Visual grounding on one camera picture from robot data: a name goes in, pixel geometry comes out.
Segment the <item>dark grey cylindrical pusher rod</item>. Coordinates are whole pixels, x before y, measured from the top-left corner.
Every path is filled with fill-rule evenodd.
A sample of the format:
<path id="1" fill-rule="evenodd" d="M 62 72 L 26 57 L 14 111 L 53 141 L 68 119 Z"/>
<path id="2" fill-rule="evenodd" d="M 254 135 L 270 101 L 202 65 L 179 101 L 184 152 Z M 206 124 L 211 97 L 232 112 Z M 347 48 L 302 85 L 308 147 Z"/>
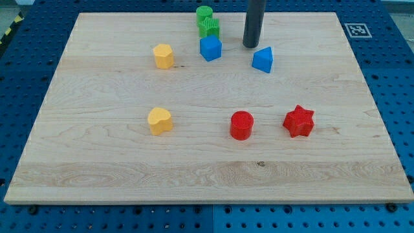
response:
<path id="1" fill-rule="evenodd" d="M 259 44 L 266 2 L 266 0 L 248 1 L 243 33 L 243 45 L 246 48 L 255 48 Z"/>

